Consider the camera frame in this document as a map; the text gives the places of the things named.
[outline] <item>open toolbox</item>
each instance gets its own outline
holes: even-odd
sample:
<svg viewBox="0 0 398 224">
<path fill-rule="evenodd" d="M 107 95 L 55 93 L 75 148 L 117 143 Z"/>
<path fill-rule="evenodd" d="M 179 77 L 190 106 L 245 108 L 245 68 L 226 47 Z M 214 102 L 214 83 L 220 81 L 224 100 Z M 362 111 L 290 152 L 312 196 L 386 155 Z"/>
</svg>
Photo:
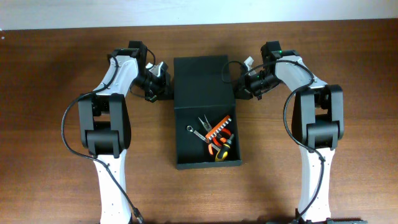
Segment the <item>open toolbox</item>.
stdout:
<svg viewBox="0 0 398 224">
<path fill-rule="evenodd" d="M 238 126 L 236 122 L 236 102 L 232 85 L 223 83 L 221 69 L 228 62 L 228 57 L 184 57 L 174 59 L 174 111 L 177 148 L 177 169 L 239 166 L 242 164 Z M 229 80 L 228 68 L 224 78 Z M 196 134 L 187 130 L 191 126 L 201 135 L 207 130 L 198 118 L 205 122 L 205 116 L 214 128 L 223 118 L 230 116 L 225 128 L 234 138 L 228 156 L 224 161 L 215 162 L 208 144 Z"/>
</svg>

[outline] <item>cable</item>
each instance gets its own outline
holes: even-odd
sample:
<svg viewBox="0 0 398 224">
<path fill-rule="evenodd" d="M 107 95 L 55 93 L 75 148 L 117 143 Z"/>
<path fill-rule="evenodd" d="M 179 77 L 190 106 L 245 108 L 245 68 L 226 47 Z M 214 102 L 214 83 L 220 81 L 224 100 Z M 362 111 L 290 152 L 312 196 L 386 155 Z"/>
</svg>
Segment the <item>cable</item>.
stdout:
<svg viewBox="0 0 398 224">
<path fill-rule="evenodd" d="M 110 80 L 109 83 L 107 83 L 107 84 L 103 83 L 103 84 L 104 84 L 104 87 L 102 87 L 102 88 L 100 88 L 100 89 L 98 89 L 98 90 L 93 90 L 93 91 L 91 91 L 91 92 L 82 94 L 82 95 L 80 95 L 78 98 L 74 99 L 74 100 L 69 104 L 69 106 L 67 107 L 67 109 L 65 110 L 65 112 L 64 112 L 64 114 L 63 114 L 63 116 L 62 116 L 61 137 L 62 137 L 62 141 L 63 141 L 64 145 L 67 147 L 67 149 L 68 149 L 71 153 L 73 153 L 73 154 L 75 154 L 75 155 L 77 155 L 77 156 L 80 156 L 80 157 L 82 157 L 82 158 L 85 158 L 85 159 L 89 159 L 89 160 L 98 162 L 98 163 L 100 163 L 102 166 L 105 167 L 106 171 L 108 172 L 109 176 L 112 178 L 113 182 L 116 184 L 116 186 L 118 186 L 118 189 L 122 192 L 122 194 L 125 196 L 126 200 L 129 202 L 129 205 L 130 205 L 131 208 L 132 208 L 133 214 L 134 214 L 134 216 L 137 218 L 138 222 L 139 222 L 139 223 L 144 223 L 144 219 L 143 219 L 141 213 L 139 212 L 138 208 L 136 208 L 136 207 L 132 204 L 130 198 L 127 196 L 127 193 L 123 190 L 123 188 L 120 186 L 120 184 L 117 182 L 117 180 L 113 177 L 113 174 L 112 174 L 111 170 L 109 169 L 108 165 L 105 164 L 103 161 L 101 161 L 101 160 L 99 160 L 99 159 L 96 159 L 96 158 L 94 158 L 94 157 L 87 156 L 87 155 L 84 155 L 84 154 L 82 154 L 82 153 L 79 153 L 79 152 L 74 151 L 74 150 L 69 146 L 69 144 L 67 143 L 67 140 L 66 140 L 66 138 L 65 138 L 65 121 L 66 121 L 67 115 L 68 115 L 70 109 L 72 108 L 72 106 L 75 105 L 79 100 L 81 100 L 81 99 L 83 99 L 83 98 L 86 98 L 87 96 L 94 95 L 94 94 L 96 94 L 96 93 L 98 93 L 98 92 L 101 92 L 101 91 L 107 89 L 107 88 L 112 84 L 113 80 L 115 79 L 116 74 L 118 73 L 118 70 L 119 70 L 119 64 L 118 64 L 118 60 L 116 59 L 115 56 L 111 55 L 111 58 L 113 58 L 113 60 L 114 60 L 115 63 L 116 63 L 116 65 L 115 65 L 115 71 L 114 71 L 114 73 L 113 73 L 113 76 L 112 76 L 111 80 Z"/>
<path fill-rule="evenodd" d="M 254 70 L 258 69 L 258 68 L 266 67 L 266 66 L 270 66 L 270 65 L 275 65 L 275 64 L 277 64 L 277 63 L 292 63 L 292 64 L 297 65 L 297 66 L 299 66 L 300 68 L 304 69 L 304 70 L 305 70 L 308 74 L 310 74 L 310 76 L 311 76 L 311 81 L 310 81 L 308 84 L 306 84 L 306 85 L 304 85 L 304 86 L 301 86 L 301 87 L 298 87 L 297 89 L 295 89 L 294 91 L 292 91 L 291 94 L 287 97 L 286 102 L 285 102 L 285 105 L 284 105 L 283 120 L 284 120 L 284 126 L 285 126 L 285 129 L 286 129 L 286 132 L 287 132 L 287 134 L 289 135 L 289 137 L 290 137 L 291 139 L 293 139 L 293 141 L 294 141 L 296 144 L 298 144 L 299 146 L 302 146 L 302 147 L 304 147 L 306 150 L 308 150 L 308 152 L 315 152 L 315 153 L 318 155 L 319 160 L 321 161 L 321 172 L 320 172 L 319 182 L 318 182 L 318 186 L 317 186 L 317 189 L 316 189 L 316 191 L 315 191 L 315 194 L 314 194 L 313 198 L 311 199 L 310 203 L 308 203 L 308 205 L 307 205 L 307 206 L 304 208 L 304 210 L 298 215 L 298 217 L 296 217 L 296 218 L 292 221 L 292 222 L 294 222 L 294 221 L 298 221 L 298 220 L 305 214 L 305 212 L 311 207 L 312 203 L 315 201 L 315 199 L 316 199 L 317 196 L 318 196 L 318 193 L 319 193 L 320 188 L 321 188 L 321 185 L 322 185 L 323 174 L 324 174 L 324 172 L 325 172 L 325 158 L 323 158 L 322 154 L 321 154 L 318 150 L 316 150 L 315 148 L 312 148 L 312 147 L 309 147 L 309 146 L 305 146 L 304 144 L 302 144 L 301 142 L 299 142 L 299 141 L 293 136 L 292 132 L 290 131 L 290 129 L 289 129 L 288 125 L 287 125 L 287 119 L 286 119 L 287 106 L 289 105 L 290 100 L 292 99 L 292 97 L 293 97 L 296 93 L 298 93 L 298 92 L 300 92 L 300 91 L 303 91 L 304 89 L 306 89 L 306 88 L 308 88 L 310 85 L 312 85 L 312 83 L 314 83 L 314 78 L 315 78 L 315 77 L 314 77 L 313 73 L 312 73 L 306 66 L 304 66 L 304 65 L 302 65 L 302 64 L 300 64 L 300 63 L 298 63 L 298 62 L 295 62 L 295 61 L 292 61 L 292 60 L 277 60 L 277 61 L 273 61 L 273 62 L 264 63 L 264 64 L 262 64 L 262 65 L 258 65 L 258 66 L 256 66 L 256 67 L 250 69 L 249 71 L 247 71 L 243 76 L 250 74 L 252 71 L 254 71 Z"/>
<path fill-rule="evenodd" d="M 153 68 L 154 66 L 155 66 L 155 64 L 156 64 L 156 57 L 155 57 L 155 54 L 151 51 L 151 50 L 149 50 L 149 49 L 147 49 L 148 51 L 149 51 L 149 53 L 153 56 L 153 58 L 154 58 L 154 63 L 152 64 L 152 66 L 150 67 L 150 68 L 148 68 L 148 70 L 149 69 L 151 69 L 151 68 Z"/>
<path fill-rule="evenodd" d="M 237 60 L 232 60 L 232 61 L 230 61 L 230 62 L 225 63 L 225 64 L 223 65 L 223 69 L 221 69 L 221 80 L 223 81 L 223 83 L 232 83 L 232 82 L 237 81 L 237 80 L 233 80 L 233 81 L 225 81 L 225 80 L 224 80 L 224 69 L 225 69 L 225 66 L 227 66 L 227 65 L 229 65 L 229 64 L 231 64 L 231 63 L 238 63 L 238 64 L 240 64 L 241 66 L 243 66 L 243 63 L 240 62 L 240 61 L 237 61 Z"/>
</svg>

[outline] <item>wrench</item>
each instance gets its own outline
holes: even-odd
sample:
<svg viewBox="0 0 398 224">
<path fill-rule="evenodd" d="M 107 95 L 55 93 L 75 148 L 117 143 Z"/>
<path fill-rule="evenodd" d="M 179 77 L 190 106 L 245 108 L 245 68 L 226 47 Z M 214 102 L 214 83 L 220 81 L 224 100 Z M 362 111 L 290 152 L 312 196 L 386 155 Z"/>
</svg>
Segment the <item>wrench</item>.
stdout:
<svg viewBox="0 0 398 224">
<path fill-rule="evenodd" d="M 197 132 L 196 130 L 194 130 L 192 126 L 187 126 L 187 131 L 196 134 L 200 139 L 204 140 L 206 143 L 209 143 L 208 140 L 207 140 L 203 135 L 201 135 L 199 132 Z M 214 149 L 216 149 L 217 151 L 220 151 L 220 148 L 217 147 L 215 144 L 211 143 L 211 146 L 212 146 Z"/>
</svg>

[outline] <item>toolbox lid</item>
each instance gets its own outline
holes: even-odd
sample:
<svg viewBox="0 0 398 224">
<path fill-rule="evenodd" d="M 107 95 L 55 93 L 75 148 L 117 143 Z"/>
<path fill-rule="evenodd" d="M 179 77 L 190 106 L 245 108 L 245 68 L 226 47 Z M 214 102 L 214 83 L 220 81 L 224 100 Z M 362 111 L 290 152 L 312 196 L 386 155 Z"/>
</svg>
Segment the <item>toolbox lid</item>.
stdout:
<svg viewBox="0 0 398 224">
<path fill-rule="evenodd" d="M 227 55 L 175 58 L 174 109 L 235 106 L 232 85 L 221 80 L 227 61 Z M 230 80 L 228 66 L 224 79 Z"/>
</svg>

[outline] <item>brown tabletop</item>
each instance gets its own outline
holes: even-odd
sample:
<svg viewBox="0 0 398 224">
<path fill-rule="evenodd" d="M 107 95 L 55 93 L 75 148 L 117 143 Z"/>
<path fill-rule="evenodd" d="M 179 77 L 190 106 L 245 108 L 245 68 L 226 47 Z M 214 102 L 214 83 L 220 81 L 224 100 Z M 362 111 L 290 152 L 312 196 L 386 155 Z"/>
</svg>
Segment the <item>brown tabletop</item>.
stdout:
<svg viewBox="0 0 398 224">
<path fill-rule="evenodd" d="M 127 47 L 129 40 L 142 40 L 172 75 L 175 57 L 227 54 L 243 61 L 252 56 L 257 65 L 266 41 L 297 50 L 315 75 L 344 89 L 345 135 L 331 167 L 332 217 L 398 222 L 396 19 L 20 30 L 4 36 L 1 223 L 99 222 L 94 164 L 66 150 L 60 123 L 71 100 L 100 83 L 108 69 L 106 54 Z M 231 70 L 233 77 L 239 75 L 235 65 Z M 127 193 L 146 220 L 240 222 L 294 215 L 301 158 L 282 122 L 288 94 L 282 85 L 261 101 L 237 101 L 242 166 L 182 171 L 175 168 L 173 101 L 152 104 L 129 95 Z M 71 147 L 87 153 L 77 107 L 66 129 Z"/>
</svg>

